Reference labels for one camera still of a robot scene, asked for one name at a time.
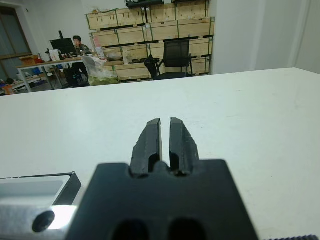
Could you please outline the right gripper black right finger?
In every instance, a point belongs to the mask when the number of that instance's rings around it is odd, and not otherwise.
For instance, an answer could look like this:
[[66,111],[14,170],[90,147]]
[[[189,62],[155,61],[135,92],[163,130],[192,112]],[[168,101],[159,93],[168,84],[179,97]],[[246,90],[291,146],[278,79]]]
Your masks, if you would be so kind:
[[195,140],[184,122],[176,117],[170,119],[169,160],[171,172],[177,177],[190,175],[200,160]]

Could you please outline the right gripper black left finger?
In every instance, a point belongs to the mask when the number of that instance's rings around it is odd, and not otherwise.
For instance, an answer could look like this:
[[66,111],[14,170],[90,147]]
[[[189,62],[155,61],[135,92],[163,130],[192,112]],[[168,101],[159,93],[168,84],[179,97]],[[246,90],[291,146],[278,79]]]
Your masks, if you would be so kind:
[[161,119],[149,121],[133,147],[129,172],[132,177],[146,177],[162,161]]

